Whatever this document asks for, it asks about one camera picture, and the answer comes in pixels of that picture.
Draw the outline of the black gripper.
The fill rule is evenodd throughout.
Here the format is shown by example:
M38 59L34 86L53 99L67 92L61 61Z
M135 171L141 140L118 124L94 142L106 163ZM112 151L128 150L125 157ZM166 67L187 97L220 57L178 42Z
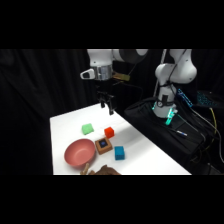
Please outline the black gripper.
M99 102L101 104L101 108L105 108L105 104L106 104L106 98L105 95L107 96L107 105L109 108L109 114L113 115L114 114L114 110L116 109L116 103L115 103L115 97L110 95L112 92L112 80L108 79L108 80L97 80L95 82L96 84L96 91L99 94Z

